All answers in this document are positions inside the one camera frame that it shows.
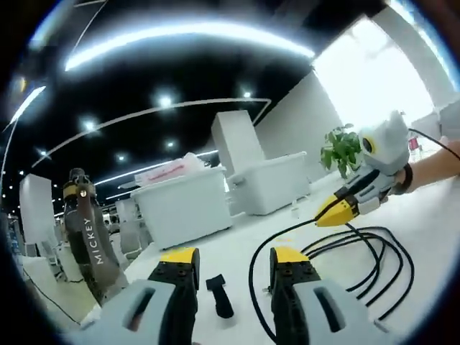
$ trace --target white lid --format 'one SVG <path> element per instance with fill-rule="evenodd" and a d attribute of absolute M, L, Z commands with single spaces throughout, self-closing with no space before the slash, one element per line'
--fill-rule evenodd
<path fill-rule="evenodd" d="M 183 176 L 177 176 L 176 178 L 170 178 L 169 180 L 157 182 L 157 183 L 152 183 L 151 185 L 146 185 L 144 187 L 138 188 L 136 190 L 133 190 L 131 192 L 131 197 L 137 196 L 138 194 L 142 194 L 143 192 L 147 190 L 152 190 L 152 189 L 157 189 L 157 188 L 164 188 L 169 185 L 173 185 L 175 183 L 179 182 L 184 182 L 186 180 L 192 180 L 197 177 L 205 176 L 205 175 L 211 175 L 215 173 L 220 173 L 225 171 L 225 167 L 212 167 L 212 168 L 207 168 L 202 171 L 197 171 L 193 172 L 191 174 L 183 175 Z"/>
<path fill-rule="evenodd" d="M 291 155 L 284 155 L 284 156 L 281 156 L 281 157 L 278 157 L 278 158 L 273 158 L 272 160 L 264 160 L 262 162 L 258 162 L 256 164 L 254 164 L 251 167 L 247 167 L 246 169 L 243 169 L 243 170 L 233 174 L 232 176 L 229 177 L 229 179 L 232 179 L 233 177 L 245 175 L 247 173 L 250 173 L 253 170 L 260 169 L 261 167 L 268 167 L 270 165 L 276 165 L 276 164 L 284 163 L 287 160 L 291 160 L 293 158 L 302 157 L 302 156 L 306 157 L 307 152 L 302 151 L 302 152 L 298 152 L 298 153 L 293 153 Z"/>

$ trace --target red object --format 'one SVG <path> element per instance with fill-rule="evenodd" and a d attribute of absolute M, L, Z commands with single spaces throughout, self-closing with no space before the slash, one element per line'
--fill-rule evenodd
<path fill-rule="evenodd" d="M 410 138 L 409 139 L 409 150 L 413 151 L 416 150 L 420 145 L 418 144 L 417 138 Z"/>

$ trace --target black cable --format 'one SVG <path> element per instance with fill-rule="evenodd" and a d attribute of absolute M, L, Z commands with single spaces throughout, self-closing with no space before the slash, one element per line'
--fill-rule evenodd
<path fill-rule="evenodd" d="M 410 256 L 409 252 L 396 239 L 395 235 L 393 235 L 393 233 L 389 229 L 387 229 L 387 228 L 385 228 L 383 226 L 365 226 L 364 228 L 361 228 L 361 230 L 382 230 L 382 231 L 387 232 L 388 235 L 391 237 L 391 240 L 393 240 L 394 243 L 396 243 L 396 245 L 401 249 L 401 252 L 405 255 L 406 259 L 409 262 L 410 279 L 409 279 L 408 286 L 406 287 L 406 289 L 405 289 L 404 293 L 401 295 L 401 297 L 396 301 L 396 303 L 390 309 L 388 309 L 382 316 L 380 316 L 379 320 L 383 320 L 386 317 L 388 317 L 389 314 L 391 314 L 404 301 L 406 296 L 409 294 L 410 289 L 412 288 L 412 285 L 414 283 L 415 265 L 414 265 L 414 261 L 412 260 L 412 257 Z"/>
<path fill-rule="evenodd" d="M 336 233 L 336 234 L 333 234 L 333 235 L 338 236 L 338 235 L 342 235 L 342 234 L 352 234 L 352 232 L 351 231 L 343 231 L 343 232 L 339 232 L 339 233 Z M 326 245 L 324 245 L 322 247 L 313 249 L 311 252 L 305 253 L 304 251 L 302 251 L 302 253 L 304 253 L 310 259 L 314 259 L 318 255 L 322 254 L 323 252 L 325 252 L 325 251 L 327 251 L 329 249 L 339 248 L 339 247 L 345 246 L 347 244 L 360 242 L 361 239 L 356 239 L 356 237 L 357 237 L 356 234 L 352 234 L 350 236 L 343 237 L 343 238 L 338 239 L 336 241 L 333 241 L 333 242 L 331 242 L 329 244 L 326 244 Z M 383 255 L 385 253 L 386 246 L 387 245 L 382 241 L 382 249 L 381 249 L 380 254 L 379 254 L 379 262 L 382 261 Z M 346 291 L 348 291 L 350 293 L 350 292 L 355 291 L 356 289 L 360 288 L 361 286 L 363 286 L 373 276 L 373 274 L 375 273 L 375 270 L 376 270 L 376 268 L 374 266 L 372 268 L 372 271 L 361 282 L 358 282 L 357 284 L 349 287 L 348 289 L 346 289 Z"/>
<path fill-rule="evenodd" d="M 428 134 L 425 134 L 425 133 L 422 133 L 420 131 L 418 131 L 417 129 L 414 129 L 414 128 L 409 128 L 409 130 L 411 132 L 414 132 L 414 133 L 417 133 L 419 135 L 421 135 L 422 137 L 425 137 L 426 139 L 434 142 L 435 144 L 441 146 L 443 149 L 449 151 L 451 154 L 453 154 L 458 160 L 460 160 L 460 156 L 458 154 L 456 154 L 452 149 L 449 149 L 446 145 L 444 145 L 442 142 L 439 142 L 438 140 L 430 137 Z"/>
<path fill-rule="evenodd" d="M 364 237 L 362 236 L 362 234 L 356 230 L 356 228 L 354 228 L 353 226 L 351 226 L 350 224 L 346 223 L 345 224 L 346 226 L 348 226 L 348 228 L 350 230 L 352 230 L 357 236 L 361 237 L 362 240 L 364 241 L 364 243 L 367 245 L 367 247 L 369 248 L 369 250 L 371 251 L 372 253 L 372 256 L 374 257 L 374 260 L 375 260 L 375 274 L 374 274 L 374 277 L 372 278 L 370 284 L 368 286 L 365 287 L 365 289 L 363 291 L 361 291 L 358 296 L 356 297 L 358 300 L 360 300 L 361 298 L 363 298 L 373 287 L 374 285 L 377 283 L 377 280 L 379 279 L 379 276 L 380 276 L 380 261 L 379 261 L 379 257 L 377 256 L 377 252 L 375 251 L 374 247 L 369 243 L 369 241 Z"/>
<path fill-rule="evenodd" d="M 400 250 L 398 248 L 396 248 L 391 242 L 389 242 L 387 239 L 379 236 L 379 235 L 376 235 L 376 234 L 373 234 L 373 233 L 367 233 L 367 232 L 364 232 L 362 233 L 363 236 L 365 236 L 366 238 L 368 239 L 378 239 L 382 242 L 383 245 L 386 245 L 386 246 L 389 246 L 397 255 L 397 258 L 399 260 L 399 266 L 398 266 L 398 269 L 396 271 L 396 273 L 393 275 L 392 279 L 373 297 L 371 298 L 367 303 L 366 303 L 366 307 L 369 307 L 370 305 L 372 305 L 378 298 L 380 298 L 380 296 L 382 296 L 384 293 L 386 293 L 388 291 L 388 289 L 390 289 L 390 287 L 394 284 L 394 282 L 396 281 L 396 279 L 400 276 L 400 273 L 402 272 L 403 270 L 403 266 L 404 266 L 404 261 L 403 261 L 403 256 L 401 255 L 400 253 Z M 318 255 L 324 253 L 324 252 L 327 252 L 328 250 L 331 250 L 331 249 L 334 249 L 334 248 L 338 248 L 338 247 L 342 247 L 342 246 L 345 246 L 347 244 L 352 244 L 352 243 L 356 243 L 356 242 L 360 242 L 361 239 L 353 239 L 351 241 L 344 241 L 345 239 L 350 239 L 352 237 L 356 237 L 354 235 L 351 235 L 351 236 L 348 236 L 348 237 L 345 237 L 343 239 L 339 239 L 338 241 L 335 241 L 331 244 L 328 244 L 327 246 L 324 246 L 324 247 L 320 247 L 320 248 L 317 248 L 317 249 L 314 249 L 312 251 L 312 255 L 309 256 L 310 259 L 314 259 L 315 257 L 317 257 Z M 363 282 L 368 280 L 369 276 L 364 278 Z"/>
<path fill-rule="evenodd" d="M 263 329 L 265 330 L 265 332 L 267 333 L 269 338 L 272 339 L 275 343 L 276 343 L 276 335 L 272 332 L 272 330 L 268 326 L 268 323 L 266 322 L 266 320 L 265 320 L 265 318 L 264 318 L 264 316 L 262 314 L 262 311 L 260 310 L 259 303 L 257 302 L 257 298 L 256 298 L 256 293 L 255 293 L 255 290 L 254 290 L 254 265 L 256 263 L 257 256 L 259 255 L 259 253 L 262 250 L 262 248 L 265 247 L 265 245 L 268 242 L 272 241 L 273 239 L 277 238 L 278 236 L 281 236 L 281 235 L 283 235 L 283 234 L 285 234 L 285 233 L 287 233 L 289 231 L 292 231 L 292 230 L 294 230 L 296 228 L 300 228 L 301 226 L 308 225 L 308 224 L 313 223 L 314 221 L 317 221 L 319 218 L 324 216 L 327 213 L 327 211 L 329 211 L 331 208 L 333 208 L 338 203 L 342 202 L 342 200 L 344 198 L 345 198 L 345 195 L 343 196 L 343 198 L 337 198 L 336 200 L 334 200 L 332 203 L 327 205 L 327 207 L 325 207 L 320 213 L 318 213 L 318 215 L 315 218 L 310 219 L 308 221 L 304 221 L 304 222 L 299 223 L 299 224 L 296 224 L 294 226 L 291 226 L 290 228 L 287 228 L 285 230 L 277 232 L 276 234 L 273 234 L 268 239 L 263 241 L 257 247 L 256 251 L 252 255 L 251 262 L 249 263 L 249 274 L 248 274 L 249 294 L 251 296 L 252 306 L 254 307 L 254 310 L 256 312 L 257 318 L 259 319 L 259 322 L 262 325 Z"/>
<path fill-rule="evenodd" d="M 54 304 L 60 311 L 62 311 L 70 320 L 72 320 L 73 322 L 75 322 L 77 325 L 80 325 L 80 323 L 79 323 L 77 320 L 75 320 L 72 316 L 70 316 L 69 314 L 67 314 L 67 313 L 65 312 L 65 310 L 62 309 L 62 308 L 60 307 L 60 305 L 58 305 L 54 300 L 52 300 L 51 298 L 49 298 L 49 297 L 47 296 L 47 294 L 44 293 L 44 292 L 42 291 L 42 289 L 40 289 L 40 288 L 38 287 L 37 284 L 35 284 L 35 282 L 34 282 L 34 281 L 32 280 L 32 278 L 30 277 L 29 273 L 27 273 L 27 271 L 26 271 L 24 268 L 23 268 L 23 271 L 24 271 L 24 273 L 26 274 L 26 276 L 29 277 L 30 282 L 37 288 L 37 290 L 38 290 L 42 295 L 44 295 L 52 304 Z"/>
<path fill-rule="evenodd" d="M 420 131 L 418 131 L 417 129 L 411 129 L 409 128 L 410 131 L 412 132 L 415 132 L 419 135 L 421 135 L 422 137 L 425 137 L 426 139 L 429 139 L 431 140 L 432 142 L 435 142 L 436 144 L 438 144 L 440 147 L 444 148 L 445 150 L 449 151 L 451 154 L 453 154 L 458 160 L 460 160 L 460 156 L 458 154 L 456 154 L 452 149 L 448 148 L 446 145 L 440 143 L 438 140 L 430 137 L 429 135 L 427 134 L 424 134 Z M 285 234 L 293 229 L 296 229 L 296 228 L 299 228 L 301 226 L 304 226 L 304 225 L 307 225 L 307 224 L 311 224 L 313 223 L 314 221 L 318 221 L 320 217 L 322 217 L 324 214 L 327 213 L 327 211 L 329 211 L 332 207 L 334 207 L 335 205 L 337 205 L 338 203 L 342 202 L 343 199 L 345 199 L 345 197 L 348 196 L 349 193 L 346 193 L 345 195 L 343 195 L 342 197 L 336 199 L 335 201 L 333 201 L 331 204 L 327 205 L 327 207 L 325 207 L 315 218 L 309 220 L 309 221 L 304 221 L 303 223 L 300 223 L 300 224 L 297 224 L 297 225 L 294 225 L 294 226 L 291 226 L 290 228 L 288 229 L 285 229 L 285 230 L 282 230 L 282 231 L 279 231 L 277 232 L 276 234 L 272 235 L 271 237 L 269 237 L 268 239 L 266 239 L 265 241 L 263 241 L 260 246 L 256 249 L 256 251 L 254 252 L 253 256 L 252 256 L 252 259 L 251 259 L 251 263 L 249 264 L 249 294 L 251 295 L 251 301 L 252 301 L 252 304 L 254 306 L 254 309 L 256 311 L 256 314 L 257 314 L 257 317 L 259 319 L 259 322 L 261 323 L 262 327 L 264 328 L 264 330 L 267 332 L 267 335 L 274 341 L 276 342 L 276 335 L 271 331 L 270 327 L 268 326 L 266 320 L 264 319 L 264 316 L 262 315 L 262 312 L 260 310 L 260 307 L 259 307 L 259 304 L 257 302 L 257 299 L 256 299 L 256 296 L 255 296 L 255 291 L 254 291 L 254 264 L 255 264 L 255 261 L 257 259 L 257 256 L 258 254 L 260 253 L 260 251 L 262 250 L 262 248 L 270 241 L 272 241 L 273 239 L 275 239 L 276 237 L 282 235 L 282 234 Z M 355 242 L 360 242 L 360 241 L 364 241 L 366 243 L 366 245 L 369 247 L 369 249 L 371 250 L 372 252 L 372 255 L 374 256 L 374 259 L 375 259 L 375 262 L 376 262 L 376 265 L 374 266 L 374 269 L 361 281 L 359 282 L 358 284 L 356 284 L 354 287 L 351 287 L 352 290 L 356 290 L 357 288 L 359 288 L 360 286 L 362 286 L 363 284 L 365 284 L 370 278 L 371 276 L 374 276 L 373 280 L 371 281 L 371 283 L 369 284 L 369 286 L 372 288 L 372 286 L 374 286 L 374 284 L 376 283 L 378 277 L 379 277 L 379 274 L 380 274 L 380 262 L 382 260 L 382 256 L 383 256 L 383 252 L 384 252 L 384 248 L 382 248 L 382 251 L 380 253 L 380 256 L 377 256 L 377 253 L 374 249 L 374 247 L 369 243 L 368 239 L 370 238 L 379 238 L 383 245 L 388 245 L 391 249 L 394 250 L 394 252 L 397 254 L 398 256 L 398 259 L 400 260 L 400 266 L 398 267 L 398 270 L 397 272 L 395 273 L 395 275 L 393 276 L 393 278 L 367 303 L 367 305 L 371 305 L 373 304 L 373 302 L 375 302 L 383 293 L 385 293 L 390 287 L 391 285 L 396 281 L 397 277 L 399 276 L 402 268 L 403 268 L 403 259 L 402 259 L 402 256 L 401 256 L 401 253 L 397 250 L 397 248 L 391 244 L 391 242 L 389 242 L 388 240 L 380 237 L 380 236 L 377 236 L 375 234 L 373 234 L 374 236 L 371 237 L 371 234 L 368 234 L 367 236 L 363 235 L 360 233 L 360 231 L 363 231 L 363 230 L 371 230 L 371 229 L 374 229 L 374 230 L 383 230 L 383 231 L 386 231 L 391 239 L 394 241 L 394 243 L 396 243 L 396 245 L 399 247 L 399 249 L 401 250 L 401 252 L 406 256 L 408 262 L 409 262 L 409 266 L 410 266 L 410 280 L 409 280 L 409 283 L 408 283 L 408 286 L 406 287 L 406 290 L 404 291 L 404 293 L 400 296 L 400 298 L 396 301 L 395 304 L 393 304 L 393 306 L 391 308 L 389 308 L 383 315 L 381 315 L 378 319 L 379 320 L 383 320 L 385 319 L 386 317 L 389 316 L 389 314 L 391 314 L 403 301 L 404 299 L 406 298 L 406 296 L 408 295 L 408 293 L 410 292 L 410 289 L 412 288 L 413 286 L 413 281 L 414 281 L 414 277 L 415 277 L 415 265 L 413 263 L 413 260 L 412 260 L 412 257 L 410 256 L 410 254 L 408 253 L 408 251 L 404 248 L 404 246 L 395 238 L 395 236 L 392 234 L 392 232 L 383 227 L 383 226 L 368 226 L 368 227 L 364 227 L 364 228 L 359 228 L 359 229 L 355 229 L 353 226 L 351 226 L 350 224 L 346 224 L 352 232 L 354 232 L 354 234 L 359 237 L 359 239 L 355 239 L 353 241 L 350 241 L 348 243 L 345 243 L 345 244 L 342 244 L 342 245 L 346 245 L 346 244 L 351 244 L 351 243 L 355 243 Z M 318 243 L 321 243 L 322 241 L 324 241 L 325 239 L 329 239 L 331 237 L 334 237 L 334 236 L 339 236 L 343 233 L 337 233 L 337 234 L 332 234 L 332 235 L 329 235 L 323 239 L 319 239 L 318 241 L 315 241 L 313 242 L 312 244 L 310 244 L 309 246 L 307 246 L 306 248 L 304 248 L 302 250 L 302 252 L 306 252 L 307 250 L 309 250 L 311 247 L 313 247 L 314 245 L 318 244 Z M 340 244 L 340 242 L 343 241 L 343 240 L 339 240 L 339 241 L 336 241 L 335 242 L 335 245 L 337 244 Z M 329 245 L 326 245 L 324 248 L 322 249 L 326 249 L 326 250 L 330 250 L 330 249 L 333 249 L 333 244 L 329 244 Z M 365 289 L 365 291 L 361 292 L 360 295 L 362 295 L 363 293 L 367 293 L 369 291 L 369 286 Z"/>

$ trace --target coiled black cable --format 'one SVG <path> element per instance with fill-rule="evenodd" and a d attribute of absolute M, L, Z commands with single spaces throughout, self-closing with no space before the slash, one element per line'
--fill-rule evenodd
<path fill-rule="evenodd" d="M 420 131 L 418 131 L 417 129 L 409 129 L 409 131 L 412 131 L 414 133 L 417 133 L 419 135 L 421 135 L 422 137 L 425 137 L 426 139 L 428 140 L 431 140 L 432 142 L 435 142 L 437 145 L 439 145 L 440 147 L 442 147 L 443 149 L 449 151 L 451 154 L 453 154 L 458 160 L 460 160 L 460 156 L 458 154 L 456 154 L 452 149 L 450 149 L 449 147 L 447 147 L 446 145 L 440 143 L 438 140 L 430 137 L 429 135 L 427 134 L 424 134 Z M 272 236 L 270 236 L 268 239 L 266 239 L 265 241 L 263 241 L 259 247 L 257 247 L 256 251 L 254 252 L 252 258 L 251 258 L 251 262 L 249 264 L 249 274 L 248 274 L 248 283 L 249 283 L 249 294 L 251 296 L 251 301 L 252 301 L 252 305 L 254 306 L 254 310 L 257 314 L 257 317 L 259 319 L 259 322 L 261 323 L 263 329 L 265 330 L 265 332 L 267 333 L 267 335 L 274 341 L 276 342 L 276 335 L 272 332 L 272 330 L 270 329 L 270 327 L 268 326 L 266 320 L 264 319 L 264 316 L 262 315 L 262 312 L 260 310 L 260 307 L 259 307 L 259 304 L 257 302 L 257 299 L 256 299 L 256 295 L 255 295 L 255 291 L 254 291 L 254 265 L 255 265 L 255 262 L 256 262 L 256 259 L 257 259 L 257 256 L 259 255 L 260 251 L 262 250 L 262 248 L 270 241 L 272 241 L 273 239 L 275 239 L 276 237 L 278 236 L 281 236 L 291 230 L 294 230 L 294 229 L 297 229 L 301 226 L 304 226 L 304 225 L 308 225 L 308 224 L 311 224 L 313 223 L 314 221 L 318 221 L 320 217 L 322 217 L 324 214 L 326 214 L 327 211 L 329 211 L 329 209 L 331 209 L 332 207 L 334 207 L 335 205 L 337 205 L 338 203 L 340 203 L 341 201 L 343 201 L 343 199 L 345 199 L 345 197 L 347 197 L 348 195 L 343 195 L 341 198 L 338 198 L 336 199 L 333 203 L 329 204 L 327 207 L 325 207 L 322 212 L 320 212 L 315 218 L 309 220 L 309 221 L 304 221 L 303 223 L 300 223 L 300 224 L 297 224 L 297 225 L 294 225 L 294 226 L 291 226 L 290 228 L 288 229 L 285 229 L 285 230 L 282 230 L 282 231 L 279 231 L 277 232 L 276 234 L 273 234 Z M 403 259 L 402 259 L 402 256 L 400 254 L 400 252 L 396 249 L 396 247 L 394 245 L 392 245 L 388 240 L 384 239 L 383 237 L 380 237 L 380 236 L 377 236 L 375 234 L 362 234 L 360 233 L 360 231 L 363 231 L 363 230 L 371 230 L 371 229 L 374 229 L 374 230 L 383 230 L 383 231 L 386 231 L 388 233 L 388 235 L 391 237 L 391 239 L 394 241 L 394 243 L 396 244 L 396 246 L 400 249 L 400 251 L 406 256 L 407 260 L 408 260 L 408 263 L 409 263 L 409 266 L 410 266 L 410 280 L 409 280 L 409 283 L 408 283 L 408 286 L 406 287 L 406 290 L 404 291 L 404 293 L 400 296 L 400 298 L 396 301 L 395 304 L 393 304 L 393 306 L 391 308 L 389 308 L 383 315 L 381 315 L 379 317 L 379 320 L 383 320 L 385 319 L 386 317 L 389 316 L 389 314 L 391 314 L 403 301 L 404 299 L 406 298 L 406 296 L 408 295 L 408 293 L 410 292 L 410 289 L 412 288 L 412 285 L 413 285 L 413 281 L 414 281 L 414 276 L 415 276 L 415 265 L 413 263 L 413 260 L 412 260 L 412 257 L 409 255 L 408 251 L 404 248 L 404 246 L 395 238 L 395 236 L 392 234 L 392 232 L 383 227 L 383 226 L 368 226 L 368 227 L 364 227 L 364 228 L 360 228 L 360 229 L 355 229 L 352 225 L 350 224 L 346 224 L 350 229 L 351 231 L 350 232 L 353 232 L 354 235 L 356 237 L 359 237 L 358 239 L 355 239 L 355 240 L 352 240 L 352 241 L 349 241 L 349 242 L 344 242 L 342 245 L 338 245 L 340 244 L 342 241 L 344 241 L 343 239 L 340 239 L 339 241 L 336 241 L 332 244 L 328 244 L 326 245 L 325 248 L 322 248 L 322 249 L 325 249 L 324 251 L 327 251 L 327 250 L 330 250 L 330 249 L 333 249 L 333 248 L 337 248 L 337 247 L 342 247 L 343 245 L 347 245 L 347 244 L 351 244 L 351 243 L 355 243 L 355 242 L 360 242 L 360 241 L 364 241 L 364 243 L 366 243 L 366 245 L 369 247 L 369 249 L 371 250 L 371 253 L 374 257 L 374 260 L 375 260 L 375 266 L 374 268 L 372 269 L 372 271 L 361 281 L 359 282 L 358 284 L 356 284 L 355 286 L 353 287 L 350 287 L 348 289 L 348 291 L 353 291 L 353 290 L 356 290 L 357 288 L 360 288 L 361 286 L 363 286 L 372 276 L 373 276 L 373 279 L 372 281 L 370 282 L 370 284 L 367 286 L 367 288 L 362 291 L 358 296 L 357 298 L 361 298 L 362 296 L 366 295 L 366 293 L 369 292 L 369 290 L 375 285 L 378 277 L 379 277 L 379 273 L 380 273 L 380 262 L 382 260 L 382 257 L 383 257 L 383 253 L 385 251 L 385 247 L 382 247 L 382 251 L 380 253 L 379 256 L 377 256 L 377 253 L 375 251 L 375 249 L 372 247 L 372 245 L 369 243 L 368 239 L 379 239 L 382 243 L 383 243 L 383 246 L 384 245 L 387 245 L 389 246 L 391 249 L 393 249 L 393 251 L 397 254 L 398 256 L 398 259 L 400 260 L 400 266 L 398 267 L 398 270 L 397 272 L 395 273 L 395 275 L 393 276 L 393 278 L 369 301 L 367 302 L 367 305 L 371 305 L 373 304 L 373 302 L 375 302 L 383 293 L 385 293 L 389 288 L 390 286 L 396 281 L 397 277 L 399 276 L 402 268 L 403 268 Z M 333 236 L 339 236 L 340 233 L 337 233 L 337 234 L 332 234 L 332 235 L 329 235 L 323 239 L 319 239 L 318 241 L 315 241 L 313 242 L 312 244 L 310 244 L 309 246 L 307 246 L 306 248 L 304 248 L 304 250 L 302 252 L 306 252 L 308 249 L 310 249 L 312 246 L 318 244 L 318 243 L 321 243 L 323 240 L 325 239 L 328 239 L 328 238 L 331 238 Z"/>

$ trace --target gray gripper housing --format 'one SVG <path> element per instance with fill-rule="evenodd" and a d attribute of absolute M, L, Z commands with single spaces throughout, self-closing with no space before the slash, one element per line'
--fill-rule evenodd
<path fill-rule="evenodd" d="M 302 305 L 310 345 L 389 345 L 397 337 L 369 320 L 367 307 L 330 280 L 293 285 Z"/>
<path fill-rule="evenodd" d="M 137 280 L 104 305 L 99 320 L 67 333 L 64 339 L 75 345 L 159 344 L 163 316 L 174 289 L 174 284 Z M 147 295 L 151 297 L 139 328 L 131 331 L 128 326 Z"/>

